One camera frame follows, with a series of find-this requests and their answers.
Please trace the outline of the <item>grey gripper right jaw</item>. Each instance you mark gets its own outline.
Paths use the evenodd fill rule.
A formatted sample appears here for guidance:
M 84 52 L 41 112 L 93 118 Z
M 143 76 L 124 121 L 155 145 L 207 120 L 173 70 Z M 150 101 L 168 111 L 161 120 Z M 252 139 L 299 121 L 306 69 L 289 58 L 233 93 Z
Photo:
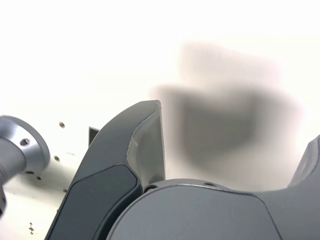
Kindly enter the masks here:
M 156 188 L 117 219 L 109 240 L 317 240 L 320 140 L 308 145 L 287 188 L 243 192 L 194 184 Z

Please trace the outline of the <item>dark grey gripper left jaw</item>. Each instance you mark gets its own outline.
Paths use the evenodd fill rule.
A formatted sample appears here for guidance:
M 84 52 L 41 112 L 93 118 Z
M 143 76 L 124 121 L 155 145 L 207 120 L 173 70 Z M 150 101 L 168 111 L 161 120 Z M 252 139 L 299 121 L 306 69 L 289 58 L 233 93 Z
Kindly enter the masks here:
M 90 144 L 46 235 L 48 240 L 104 240 L 144 188 L 165 179 L 159 100 L 119 113 Z

